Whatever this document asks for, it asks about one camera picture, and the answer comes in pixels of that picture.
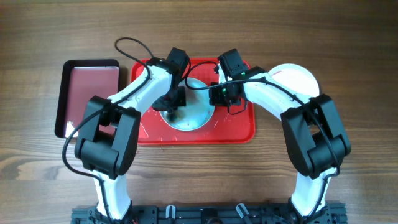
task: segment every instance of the black mounting rail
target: black mounting rail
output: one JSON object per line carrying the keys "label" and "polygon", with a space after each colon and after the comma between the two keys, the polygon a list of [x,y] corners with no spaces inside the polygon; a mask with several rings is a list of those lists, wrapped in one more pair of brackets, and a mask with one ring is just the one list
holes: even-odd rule
{"label": "black mounting rail", "polygon": [[[252,224],[286,224],[284,217],[289,214],[287,203],[273,203],[260,206],[246,206],[248,219]],[[115,220],[115,224],[208,224],[210,219],[221,220],[222,224],[247,224],[234,206],[204,207],[162,207],[131,206],[123,220]],[[100,214],[95,207],[77,208],[72,210],[71,224],[108,224],[106,216]],[[342,203],[326,203],[324,212],[309,224],[347,224],[345,205]]]}

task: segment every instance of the wood grain surface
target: wood grain surface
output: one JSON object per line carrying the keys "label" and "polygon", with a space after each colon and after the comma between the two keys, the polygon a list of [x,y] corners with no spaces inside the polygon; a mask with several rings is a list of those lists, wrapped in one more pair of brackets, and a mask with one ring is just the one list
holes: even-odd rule
{"label": "wood grain surface", "polygon": [[[340,112],[352,144],[326,199],[350,223],[398,222],[397,1],[11,1],[0,5],[0,223],[68,223],[97,202],[93,180],[69,172],[54,135],[62,65],[133,62],[118,37],[158,57],[237,48],[251,65],[308,68]],[[139,45],[121,47],[138,58]],[[81,163],[68,158],[75,167]],[[280,121],[256,107],[243,145],[139,147],[128,172],[136,205],[286,202],[296,171]]]}

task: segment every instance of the red plastic tray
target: red plastic tray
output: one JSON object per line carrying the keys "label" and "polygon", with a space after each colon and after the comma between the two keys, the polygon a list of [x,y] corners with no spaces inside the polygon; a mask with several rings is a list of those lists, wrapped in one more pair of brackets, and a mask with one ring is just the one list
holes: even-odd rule
{"label": "red plastic tray", "polygon": [[[192,66],[205,60],[218,63],[216,58],[191,59]],[[190,78],[197,78],[207,85],[218,82],[213,64],[200,65],[192,71]],[[143,66],[136,63],[131,69],[131,81],[143,71]],[[231,112],[243,109],[231,107]],[[179,131],[171,128],[160,116],[160,113],[149,108],[141,118],[138,144],[140,145],[181,145],[181,144],[243,144],[250,141],[256,132],[254,106],[248,103],[245,111],[230,115],[226,107],[216,106],[213,116],[203,127],[194,131]]]}

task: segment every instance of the wire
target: wire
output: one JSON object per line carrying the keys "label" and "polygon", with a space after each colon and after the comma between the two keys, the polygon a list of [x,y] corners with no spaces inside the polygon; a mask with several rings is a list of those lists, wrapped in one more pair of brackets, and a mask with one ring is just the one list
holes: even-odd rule
{"label": "wire", "polygon": [[106,201],[104,180],[103,180],[101,177],[98,177],[97,175],[90,174],[90,173],[87,173],[87,172],[78,171],[78,170],[74,169],[74,168],[69,164],[69,162],[68,162],[68,160],[67,160],[67,149],[68,149],[68,145],[69,145],[70,141],[72,140],[72,137],[73,137],[73,136],[78,132],[78,130],[80,130],[87,122],[89,122],[91,119],[93,119],[95,116],[101,114],[102,112],[105,112],[105,111],[107,111],[107,110],[110,110],[110,109],[116,107],[119,103],[121,103],[121,102],[127,100],[130,96],[132,96],[132,95],[135,94],[140,88],[142,88],[142,87],[148,82],[148,80],[149,80],[149,78],[150,78],[150,70],[149,70],[149,67],[148,67],[145,63],[141,62],[139,59],[137,59],[137,58],[135,58],[135,57],[133,57],[133,56],[131,56],[131,55],[129,55],[129,54],[123,52],[122,50],[120,50],[120,48],[118,47],[118,42],[119,42],[120,40],[133,40],[133,41],[135,41],[135,42],[141,44],[141,45],[149,52],[149,54],[153,57],[152,52],[151,52],[151,51],[149,50],[149,48],[148,48],[145,44],[143,44],[141,41],[139,41],[139,40],[137,40],[137,39],[134,39],[134,38],[131,38],[131,37],[122,37],[122,38],[119,38],[119,39],[116,40],[115,43],[114,43],[114,48],[115,48],[118,52],[120,52],[121,54],[125,55],[125,56],[128,57],[128,58],[133,59],[134,61],[136,61],[137,63],[139,63],[139,64],[141,64],[141,65],[143,65],[143,66],[145,67],[145,69],[146,69],[147,72],[148,72],[148,74],[147,74],[147,76],[146,76],[146,79],[145,79],[139,86],[137,86],[137,88],[135,88],[132,92],[130,92],[130,93],[127,94],[126,96],[122,97],[120,100],[118,100],[118,101],[116,101],[116,102],[110,104],[109,106],[105,106],[104,108],[101,108],[101,109],[98,110],[98,111],[95,111],[93,114],[89,115],[89,117],[85,118],[85,119],[84,119],[84,120],[71,132],[71,134],[69,135],[69,137],[68,137],[67,140],[65,141],[65,144],[63,145],[63,149],[62,149],[62,161],[63,161],[63,163],[65,164],[65,166],[66,166],[70,171],[72,171],[72,172],[74,172],[74,173],[76,173],[76,174],[79,174],[79,175],[84,175],[84,176],[86,176],[86,177],[92,177],[92,178],[98,180],[99,186],[101,187],[102,199],[103,199],[103,203],[104,203],[104,208],[105,208],[106,216],[108,217],[109,223],[113,223],[113,220],[112,220],[112,218],[111,218],[111,214],[110,214],[109,208],[108,208],[108,203],[107,203],[107,201]]}
{"label": "wire", "polygon": [[195,88],[195,87],[191,87],[190,85],[188,85],[188,76],[189,74],[192,72],[192,70],[194,70],[195,68],[199,67],[200,65],[204,65],[204,64],[209,64],[212,63],[214,65],[216,65],[216,67],[218,66],[218,64],[216,62],[213,61],[204,61],[204,62],[200,62],[197,63],[196,65],[194,65],[192,68],[190,67],[190,69],[188,70],[187,74],[184,76],[185,79],[185,86],[190,89],[190,90],[207,90],[209,88],[211,88],[210,86],[207,87],[202,87],[202,88]]}
{"label": "wire", "polygon": [[245,111],[246,110],[246,108],[248,107],[248,101],[246,100],[246,99],[243,99],[244,100],[244,105],[243,105],[243,109],[242,110],[240,110],[240,111],[238,111],[238,112],[235,112],[235,113],[231,113],[231,105],[228,105],[227,106],[227,112],[230,114],[230,115],[237,115],[237,114],[240,114],[240,113],[242,113],[243,111]]}
{"label": "wire", "polygon": [[188,89],[191,90],[208,90],[211,88],[216,88],[219,86],[225,86],[227,84],[232,84],[232,83],[247,83],[247,82],[263,82],[263,78],[256,78],[256,79],[249,79],[249,80],[233,80],[233,81],[228,81],[228,82],[224,82],[224,83],[220,83],[220,84],[216,84],[216,85],[212,85],[212,86],[205,86],[205,87],[192,87],[189,86],[187,83],[187,80],[185,80],[185,85],[187,86]]}

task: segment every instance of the black clamp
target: black clamp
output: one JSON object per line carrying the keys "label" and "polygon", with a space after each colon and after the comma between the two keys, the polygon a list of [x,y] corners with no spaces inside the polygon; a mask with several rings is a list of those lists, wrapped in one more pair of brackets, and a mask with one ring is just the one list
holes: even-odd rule
{"label": "black clamp", "polygon": [[[228,113],[231,115],[238,114],[246,109],[248,99],[244,93],[243,83],[228,83],[228,78],[231,78],[232,81],[247,80],[266,71],[260,67],[249,69],[236,49],[223,53],[217,59],[220,62],[220,67],[225,75],[226,83],[222,86],[209,89],[209,103],[213,106],[228,107]],[[230,107],[233,105],[239,106],[241,104],[241,98],[244,100],[243,110],[238,111],[237,113],[231,113]]]}
{"label": "black clamp", "polygon": [[175,221],[175,206],[168,205],[166,207],[166,220],[168,220],[169,224],[174,224]]}
{"label": "black clamp", "polygon": [[154,110],[172,112],[179,106],[187,105],[185,89],[183,86],[178,87],[178,84],[182,81],[183,73],[189,61],[187,53],[175,47],[170,51],[167,59],[153,57],[147,61],[147,65],[163,68],[172,76],[170,90],[152,104]]}
{"label": "black clamp", "polygon": [[[333,100],[325,94],[311,98],[305,105],[316,113],[328,136],[339,165],[351,152],[351,144]],[[304,176],[315,179],[333,166],[333,158],[321,134],[311,134],[311,119],[302,106],[289,108],[280,115],[287,154],[293,166]]]}
{"label": "black clamp", "polygon": [[249,218],[249,211],[246,208],[246,206],[244,206],[244,204],[240,203],[239,205],[237,205],[236,211],[238,212],[239,217],[241,217],[241,219],[243,219],[245,224],[252,224],[252,222],[250,221],[250,218]]}
{"label": "black clamp", "polygon": [[[109,107],[111,100],[94,96],[87,104],[84,118]],[[75,156],[81,159],[83,167],[97,170],[115,179],[130,168],[137,151],[141,112],[134,108],[112,107],[89,122],[81,129],[75,146]],[[100,125],[117,126],[114,136],[100,131]]]}

